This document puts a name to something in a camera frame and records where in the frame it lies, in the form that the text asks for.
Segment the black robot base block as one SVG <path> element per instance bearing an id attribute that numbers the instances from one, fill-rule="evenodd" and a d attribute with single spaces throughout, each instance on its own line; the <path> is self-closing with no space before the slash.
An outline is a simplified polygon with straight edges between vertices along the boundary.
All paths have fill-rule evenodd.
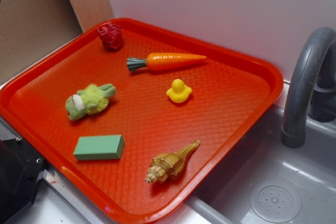
<path id="1" fill-rule="evenodd" d="M 46 160 L 24 138 L 1 140 L 1 223 L 33 206 L 45 167 Z"/>

